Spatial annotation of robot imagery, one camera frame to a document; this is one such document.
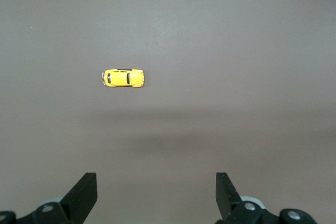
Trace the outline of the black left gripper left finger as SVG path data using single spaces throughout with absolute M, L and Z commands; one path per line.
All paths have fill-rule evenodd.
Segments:
M 84 223 L 97 198 L 96 173 L 85 173 L 60 201 L 46 202 L 21 218 L 13 211 L 2 211 L 1 223 Z

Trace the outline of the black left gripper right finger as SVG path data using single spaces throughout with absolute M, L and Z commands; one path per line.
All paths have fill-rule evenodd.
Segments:
M 277 216 L 270 213 L 259 199 L 240 196 L 227 173 L 216 174 L 216 202 L 222 217 L 217 223 L 316 223 L 299 209 L 285 208 Z

